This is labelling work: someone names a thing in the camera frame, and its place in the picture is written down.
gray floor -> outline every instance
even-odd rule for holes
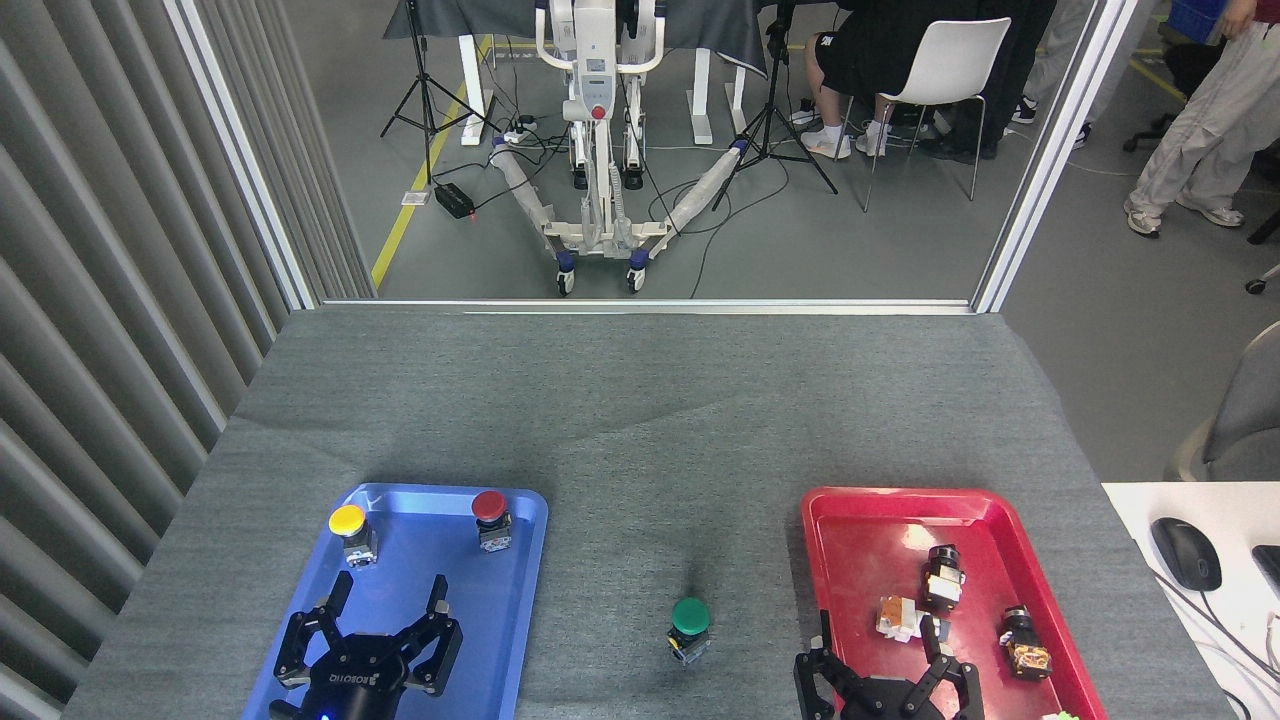
[[[383,251],[422,156],[422,138],[397,123],[379,140],[413,67],[406,41],[378,40],[394,3],[289,0],[303,63],[329,133],[357,233],[370,263]],[[833,6],[797,13],[792,37],[829,27]],[[513,44],[527,40],[512,38]],[[506,54],[504,38],[498,38]],[[1155,32],[1144,47],[1157,47]],[[522,49],[515,49],[520,55]],[[1139,55],[1164,68],[1151,55]],[[430,67],[442,85],[458,87],[457,44],[433,38]],[[684,114],[691,51],[676,51],[650,76],[649,109],[653,179],[627,193],[632,218],[645,217],[653,187],[695,177],[717,154],[690,145]],[[518,69],[518,92],[512,69]],[[483,70],[486,83],[488,70]],[[727,79],[713,63],[713,81]],[[558,111],[556,74],[536,60],[498,65],[497,85],[518,95],[521,111]],[[790,78],[792,97],[806,95],[799,64]],[[758,108],[765,86],[750,81],[746,108]],[[712,123],[718,141],[731,137],[718,83],[712,85]],[[515,104],[515,97],[506,99]],[[1005,315],[1036,352],[1062,396],[1074,432],[1103,480],[1158,479],[1164,460],[1181,437],[1215,407],[1235,357],[1249,338],[1276,319],[1280,300],[1249,296],[1244,281],[1258,275],[1280,252],[1253,247],[1243,233],[1210,225],[1171,209],[1162,237],[1130,233],[1120,204],[1149,154],[1119,150],[1120,142],[1178,101],[1130,70],[1116,100],[1094,128],[1088,147],[1073,154],[1036,242],[1005,305]],[[498,115],[509,114],[503,104]],[[544,129],[563,124],[545,119]],[[978,199],[961,190],[966,168],[925,158],[890,155],[877,172],[876,205],[864,215],[868,165],[859,159],[823,160],[840,188],[826,191],[809,167],[764,163],[742,174],[730,193],[735,209],[787,183],[777,197],[735,217],[708,247],[709,233],[678,238],[654,261],[646,299],[767,297],[969,297],[987,261],[1009,200],[1025,168],[1038,126],[1007,137],[1000,156],[982,168]],[[659,150],[678,147],[678,150]],[[449,137],[438,169],[483,163],[485,149],[461,149]],[[536,184],[545,201],[576,208],[562,160],[554,159]],[[466,168],[449,177],[475,200],[503,188],[494,170]],[[1251,178],[1236,206],[1256,227],[1280,193]],[[712,227],[727,209],[695,220]],[[575,297],[623,297],[623,264],[580,263]],[[430,204],[415,211],[380,287],[389,299],[554,297],[553,265],[509,197],[480,210],[474,222],[454,220]]]

computer mouse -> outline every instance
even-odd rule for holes
[[[1151,536],[1178,584],[1190,591],[1216,591],[1222,587],[1222,565],[1213,543],[1194,525],[1178,518],[1161,518],[1151,524]]]

yellow floor line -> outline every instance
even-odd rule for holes
[[[1135,69],[1139,73],[1142,73],[1143,77],[1146,77],[1151,82],[1156,83],[1156,87],[1158,87],[1158,88],[1164,90],[1165,92],[1167,92],[1167,94],[1172,95],[1174,97],[1176,97],[1179,100],[1179,102],[1187,102],[1187,96],[1183,95],[1181,91],[1179,91],[1176,87],[1169,85],[1169,82],[1165,78],[1162,78],[1162,77],[1157,76],[1156,73],[1153,73],[1151,70],[1151,68],[1148,68],[1144,63],[1139,63],[1138,60],[1129,60],[1129,65],[1133,69]]]
[[[484,41],[480,42],[480,55],[484,56],[492,46],[493,36],[486,35]],[[453,95],[462,97],[462,94],[466,92],[466,81],[463,81],[463,83],[458,86],[457,92]],[[442,124],[457,118],[461,111],[462,104],[454,100],[453,104],[449,105],[449,109],[444,111],[444,120],[442,120]],[[444,150],[444,142],[449,138],[449,131],[452,129],[452,127],[447,128],[431,140],[431,151],[428,154],[428,159],[422,163],[422,167],[419,168],[417,177],[413,178],[413,184],[410,187],[411,192],[417,192],[426,187],[426,168],[429,164],[433,168],[435,167],[436,160],[440,159],[440,152]],[[408,222],[413,219],[413,210],[416,209],[417,205],[401,206],[399,215],[396,217],[396,223],[392,225],[392,231],[387,233],[387,242],[383,243],[383,250],[378,254],[374,269],[369,273],[374,279],[374,288],[380,288],[383,286],[387,270],[390,268],[392,259],[396,258],[396,251],[399,250],[399,242],[404,238],[404,231],[408,229]]]

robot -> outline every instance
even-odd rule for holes
[[[444,601],[449,589],[444,575],[435,577],[426,612],[394,635],[343,635],[338,630],[338,616],[351,588],[351,573],[343,570],[329,597],[307,612],[289,616],[275,660],[275,679],[285,688],[310,687],[301,707],[284,700],[271,702],[271,720],[392,720],[406,688],[431,697],[444,694],[462,647],[462,628],[449,616]],[[324,635],[329,651],[308,667],[303,657],[316,632]],[[411,670],[410,664],[433,642],[431,657]]]
[[[794,673],[803,720],[831,720],[836,708],[818,694],[814,675],[822,675],[844,701],[841,720],[943,720],[942,712],[929,701],[938,683],[946,680],[956,689],[960,708],[951,720],[983,720],[982,687],[978,669],[972,662],[955,659],[945,643],[932,615],[920,619],[920,638],[929,667],[913,683],[905,678],[864,678],[844,664],[831,651],[831,616],[822,611],[822,635],[814,648],[796,655]]]
[[[580,208],[581,222],[554,219],[553,209],[538,199],[500,137],[493,141],[490,161],[502,170],[516,201],[556,256],[556,284],[562,296],[573,291],[576,255],[627,259],[627,288],[639,292],[649,260],[667,247],[685,223],[701,213],[736,167],[746,141],[735,141],[666,220],[632,223],[626,217],[622,190],[635,190],[644,183],[641,87],[645,73],[657,68],[663,58],[667,3],[535,0],[534,12],[534,44],[539,58],[566,73],[568,100],[563,102],[562,114],[570,123],[575,187],[586,190]],[[548,13],[554,55],[545,47]],[[614,161],[611,138],[611,120],[618,111],[616,95],[620,78],[623,78],[626,122],[621,169]]]

camera tripod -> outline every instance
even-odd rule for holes
[[[475,108],[472,108],[471,105],[468,105],[465,100],[462,100],[461,97],[458,97],[457,95],[454,95],[453,92],[451,92],[447,87],[444,87],[443,85],[440,85],[434,77],[431,77],[431,73],[426,72],[426,61],[425,61],[425,58],[426,58],[426,40],[422,37],[422,20],[421,20],[421,17],[417,13],[417,0],[404,0],[404,12],[408,15],[410,40],[413,41],[413,60],[417,63],[417,76],[413,78],[412,85],[410,85],[408,90],[404,92],[404,97],[401,97],[399,105],[396,106],[396,111],[392,113],[392,117],[387,120],[387,124],[383,126],[383,132],[380,132],[378,135],[378,137],[385,137],[387,136],[387,131],[389,131],[392,128],[392,124],[396,120],[403,120],[403,122],[406,122],[406,123],[408,123],[408,124],[411,124],[411,126],[421,129],[422,131],[424,151],[426,152],[426,184],[428,184],[428,187],[430,187],[430,184],[431,184],[431,140],[434,140],[436,135],[439,135],[439,133],[449,129],[451,127],[453,127],[453,126],[456,126],[456,124],[458,124],[458,123],[461,123],[461,122],[463,122],[463,120],[466,120],[467,118],[471,118],[471,117],[480,118],[480,122],[483,122],[485,126],[493,128],[493,131],[495,133],[500,135],[503,131],[502,131],[502,128],[499,128],[498,126],[495,126],[488,118],[486,113],[481,113],[481,111],[476,110]],[[458,117],[456,117],[456,118],[445,120],[443,124],[436,123],[435,122],[435,108],[433,106],[433,102],[431,102],[431,88],[433,87],[435,90],[439,90],[444,95],[447,95],[454,102],[457,102],[458,106],[462,109],[462,113],[460,113]],[[408,100],[410,100],[410,97],[413,96],[413,91],[415,90],[419,91],[419,97],[421,99],[421,102],[422,102],[422,120],[421,122],[419,122],[419,120],[416,120],[413,118],[410,118],[410,117],[406,117],[404,114],[402,114],[402,111],[404,110],[404,105],[408,104]]]
[[[782,115],[782,110],[778,109],[777,104],[778,68],[783,63],[790,64],[787,59],[787,33],[791,32],[791,19],[795,15],[795,0],[778,0],[778,17],[768,28],[769,55],[773,56],[773,68],[769,70],[769,97],[765,100],[764,108],[762,108],[760,111],[751,118],[751,122],[746,124],[745,129],[742,129],[742,135],[739,136],[740,140],[746,140],[750,143],[749,151],[754,149],[755,154],[751,158],[748,158],[748,152],[742,154],[742,160],[733,168],[733,172],[728,176],[724,184],[721,186],[719,192],[716,195],[716,202],[712,205],[712,210],[719,208],[721,200],[724,199],[724,195],[728,192],[728,186],[733,182],[733,178],[737,177],[737,173],[769,159],[790,160],[792,163],[809,163],[813,165],[813,169],[818,170],[818,174],[822,177],[823,182],[827,183],[827,187],[831,188],[831,192],[833,195],[840,195],[840,191],[836,190],[831,178],[827,177],[827,173],[824,173],[818,165],[818,160],[814,159],[813,152],[809,152],[809,149],[800,141],[800,133],[791,127],[790,119]],[[769,131],[772,129],[774,118],[782,124],[782,127],[787,128],[787,133],[791,135],[791,140],[795,140],[800,151],[804,152],[803,156],[783,155],[777,151],[777,145],[783,141],[769,140]]]

